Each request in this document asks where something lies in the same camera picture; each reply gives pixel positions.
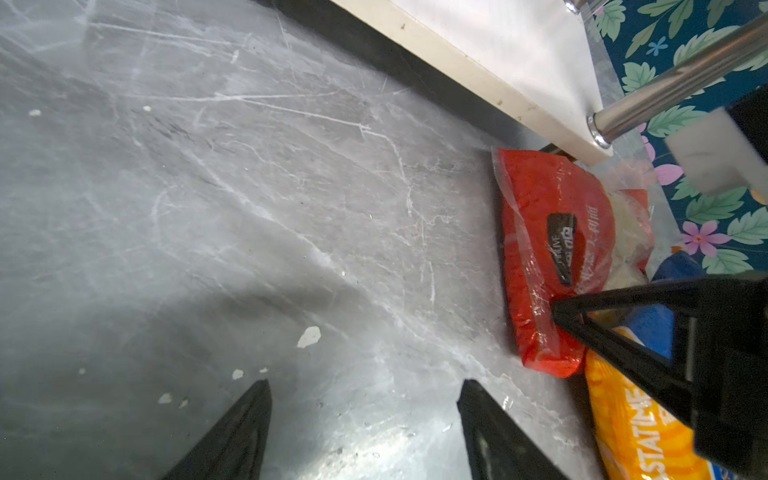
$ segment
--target gray marble surface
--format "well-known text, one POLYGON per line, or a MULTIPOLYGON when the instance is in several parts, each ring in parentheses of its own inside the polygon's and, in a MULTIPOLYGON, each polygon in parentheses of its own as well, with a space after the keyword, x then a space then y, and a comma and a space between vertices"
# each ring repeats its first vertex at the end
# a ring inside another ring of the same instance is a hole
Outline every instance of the gray marble surface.
POLYGON ((263 378, 267 480, 468 479, 465 378, 599 477, 507 325, 545 143, 325 3, 3 0, 0 478, 159 478, 263 378))

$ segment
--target red plastic bag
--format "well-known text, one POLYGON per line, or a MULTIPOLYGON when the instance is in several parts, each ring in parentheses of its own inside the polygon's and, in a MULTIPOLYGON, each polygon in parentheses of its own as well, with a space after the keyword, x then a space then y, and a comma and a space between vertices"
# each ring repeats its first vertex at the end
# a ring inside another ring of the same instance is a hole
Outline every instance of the red plastic bag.
POLYGON ((565 157, 498 149, 505 283, 523 365, 566 378, 584 346, 552 322, 553 299, 599 292, 611 270, 614 215, 600 181, 565 157))

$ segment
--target label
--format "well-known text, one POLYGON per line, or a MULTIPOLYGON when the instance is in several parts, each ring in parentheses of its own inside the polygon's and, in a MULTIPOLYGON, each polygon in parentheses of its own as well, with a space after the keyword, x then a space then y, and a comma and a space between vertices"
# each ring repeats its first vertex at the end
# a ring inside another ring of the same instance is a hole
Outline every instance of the label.
POLYGON ((560 283, 573 286, 574 277, 571 262, 574 258, 574 234, 576 216, 574 214, 549 214, 547 216, 547 234, 549 253, 552 255, 554 268, 558 271, 560 283))

